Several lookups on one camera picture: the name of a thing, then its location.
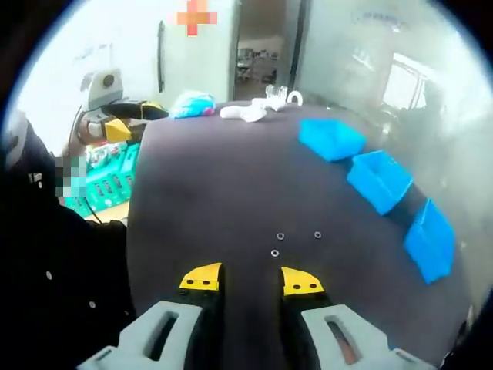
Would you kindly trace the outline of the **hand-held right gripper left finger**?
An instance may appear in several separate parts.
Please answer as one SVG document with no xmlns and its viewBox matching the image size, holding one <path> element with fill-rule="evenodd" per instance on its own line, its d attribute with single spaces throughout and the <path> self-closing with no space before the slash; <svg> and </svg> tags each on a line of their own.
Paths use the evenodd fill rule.
<svg viewBox="0 0 493 370">
<path fill-rule="evenodd" d="M 159 301 L 79 369 L 219 369 L 224 332 L 223 264 L 192 269 L 176 299 Z"/>
</svg>

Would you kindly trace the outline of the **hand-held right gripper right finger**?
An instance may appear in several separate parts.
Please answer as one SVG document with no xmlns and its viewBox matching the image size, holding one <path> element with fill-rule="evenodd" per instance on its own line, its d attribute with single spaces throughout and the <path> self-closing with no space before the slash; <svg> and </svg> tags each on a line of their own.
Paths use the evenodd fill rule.
<svg viewBox="0 0 493 370">
<path fill-rule="evenodd" d="M 292 369 L 426 369 L 344 304 L 334 304 L 312 274 L 280 268 L 280 336 Z"/>
</svg>

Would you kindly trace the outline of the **person's left hand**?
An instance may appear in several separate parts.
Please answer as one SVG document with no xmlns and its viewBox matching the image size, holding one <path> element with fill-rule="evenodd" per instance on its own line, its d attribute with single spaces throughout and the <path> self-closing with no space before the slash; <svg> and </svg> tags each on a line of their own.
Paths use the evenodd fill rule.
<svg viewBox="0 0 493 370">
<path fill-rule="evenodd" d="M 83 145 L 99 146 L 107 143 L 101 119 L 94 119 L 87 112 L 82 112 L 75 122 L 75 137 Z"/>
</svg>

